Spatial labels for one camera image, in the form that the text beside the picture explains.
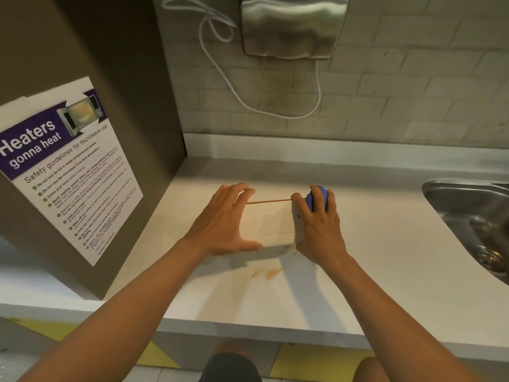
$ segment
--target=sink drain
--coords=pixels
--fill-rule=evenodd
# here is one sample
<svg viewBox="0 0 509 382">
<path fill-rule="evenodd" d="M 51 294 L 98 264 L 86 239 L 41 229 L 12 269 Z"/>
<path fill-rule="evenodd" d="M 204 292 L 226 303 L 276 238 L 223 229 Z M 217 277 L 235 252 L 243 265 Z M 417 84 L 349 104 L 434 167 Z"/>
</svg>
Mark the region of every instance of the sink drain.
<svg viewBox="0 0 509 382">
<path fill-rule="evenodd" d="M 473 253 L 474 259 L 495 276 L 507 276 L 506 260 L 498 252 L 478 246 Z"/>
</svg>

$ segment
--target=countertop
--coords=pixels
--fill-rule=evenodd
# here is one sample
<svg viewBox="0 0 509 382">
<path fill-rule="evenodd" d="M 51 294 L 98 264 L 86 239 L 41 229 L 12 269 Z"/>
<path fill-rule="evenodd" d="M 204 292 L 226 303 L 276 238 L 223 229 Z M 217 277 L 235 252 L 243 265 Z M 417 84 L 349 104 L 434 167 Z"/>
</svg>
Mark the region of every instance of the countertop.
<svg viewBox="0 0 509 382">
<path fill-rule="evenodd" d="M 396 302 L 456 355 L 509 361 L 509 287 L 474 261 L 424 198 L 423 183 L 437 179 L 509 182 L 493 173 L 187 158 L 107 298 L 171 248 L 221 184 L 246 182 L 257 190 L 251 201 L 265 201 L 315 183 L 334 190 L 349 253 Z M 6 273 L 0 316 L 81 321 L 102 303 L 29 292 Z M 340 291 L 294 247 L 207 259 L 159 330 L 368 346 Z"/>
</svg>

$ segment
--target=stainless steel sink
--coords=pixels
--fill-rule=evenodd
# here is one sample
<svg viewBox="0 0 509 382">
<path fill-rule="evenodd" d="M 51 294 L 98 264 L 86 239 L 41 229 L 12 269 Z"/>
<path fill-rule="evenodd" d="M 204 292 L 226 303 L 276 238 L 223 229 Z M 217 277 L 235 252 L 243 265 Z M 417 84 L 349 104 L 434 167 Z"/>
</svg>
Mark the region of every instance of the stainless steel sink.
<svg viewBox="0 0 509 382">
<path fill-rule="evenodd" d="M 509 185 L 430 181 L 423 193 L 468 253 L 509 285 Z"/>
</svg>

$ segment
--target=white cable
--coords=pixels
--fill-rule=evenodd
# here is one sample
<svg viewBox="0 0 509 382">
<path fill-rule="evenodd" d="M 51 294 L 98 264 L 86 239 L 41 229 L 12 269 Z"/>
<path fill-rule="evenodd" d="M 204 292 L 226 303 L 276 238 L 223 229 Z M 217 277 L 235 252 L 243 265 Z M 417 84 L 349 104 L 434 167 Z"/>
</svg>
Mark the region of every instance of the white cable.
<svg viewBox="0 0 509 382">
<path fill-rule="evenodd" d="M 190 5 L 168 5 L 169 2 L 172 2 L 172 1 L 189 1 L 189 2 L 192 2 L 198 6 L 190 6 Z M 262 111 L 262 110 L 258 110 L 256 108 L 252 108 L 252 107 L 249 107 L 247 104 L 245 104 L 245 102 L 240 98 L 240 96 L 237 94 L 237 92 L 235 91 L 235 89 L 233 88 L 232 86 L 232 83 L 230 83 L 230 81 L 228 80 L 228 78 L 226 77 L 225 73 L 221 70 L 221 68 L 219 67 L 219 65 L 214 61 L 214 59 L 212 58 L 212 56 L 210 55 L 210 53 L 207 52 L 207 49 L 205 48 L 205 45 L 203 44 L 203 38 L 202 38 L 202 34 L 201 34 L 201 30 L 203 28 L 203 24 L 208 21 L 209 23 L 209 26 L 212 30 L 212 32 L 214 33 L 215 37 L 217 37 L 219 40 L 221 40 L 223 43 L 230 43 L 232 40 L 233 40 L 233 28 L 237 28 L 237 24 L 235 23 L 235 21 L 233 21 L 232 19 L 230 19 L 228 16 L 226 16 L 225 14 L 215 10 L 213 7 L 205 4 L 204 2 L 201 2 L 199 0 L 163 0 L 162 3 L 161 3 L 162 7 L 164 9 L 167 9 L 167 10 L 173 10 L 173 11 L 195 11 L 195 12 L 203 12 L 205 14 L 205 16 L 203 17 L 203 19 L 200 21 L 200 26 L 198 28 L 198 38 L 200 40 L 200 45 L 201 45 L 201 49 L 205 52 L 205 54 L 207 55 L 207 57 L 209 58 L 209 60 L 212 62 L 212 64 L 216 67 L 216 69 L 219 71 L 219 73 L 221 74 L 221 76 L 223 77 L 223 79 L 225 80 L 226 84 L 228 85 L 228 87 L 230 87 L 230 90 L 233 92 L 233 95 L 235 95 L 235 97 L 237 98 L 237 100 L 248 110 L 251 110 L 253 112 L 257 112 L 259 114 L 265 114 L 265 115 L 271 115 L 271 116 L 276 116 L 278 118 L 283 118 L 283 119 L 302 119 L 302 118 L 306 118 L 308 116 L 310 116 L 312 113 L 314 113 L 316 111 L 316 109 L 318 108 L 318 106 L 320 105 L 320 101 L 322 100 L 322 91 L 320 89 L 320 81 L 318 79 L 318 60 L 316 60 L 315 62 L 315 79 L 316 79 L 316 83 L 317 83 L 317 90 L 318 90 L 318 99 L 317 99 L 317 103 L 315 105 L 315 107 L 310 111 L 308 112 L 307 114 L 304 114 L 304 115 L 299 115 L 299 116 L 292 116 L 292 115 L 280 115 L 280 114 L 274 114 L 272 112 L 268 112 L 268 111 Z M 223 38 L 215 29 L 212 21 L 215 20 L 215 21 L 220 21 L 221 23 L 225 24 L 228 29 L 230 30 L 230 37 L 228 38 Z"/>
</svg>

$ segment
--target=sign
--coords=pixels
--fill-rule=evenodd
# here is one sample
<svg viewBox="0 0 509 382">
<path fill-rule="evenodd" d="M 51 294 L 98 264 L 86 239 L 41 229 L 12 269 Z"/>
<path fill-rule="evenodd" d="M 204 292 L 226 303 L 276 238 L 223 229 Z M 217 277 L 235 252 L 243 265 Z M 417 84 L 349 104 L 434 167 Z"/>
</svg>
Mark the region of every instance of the sign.
<svg viewBox="0 0 509 382">
<path fill-rule="evenodd" d="M 0 171 L 95 265 L 143 197 L 136 177 L 88 77 L 22 99 L 0 107 Z"/>
</svg>

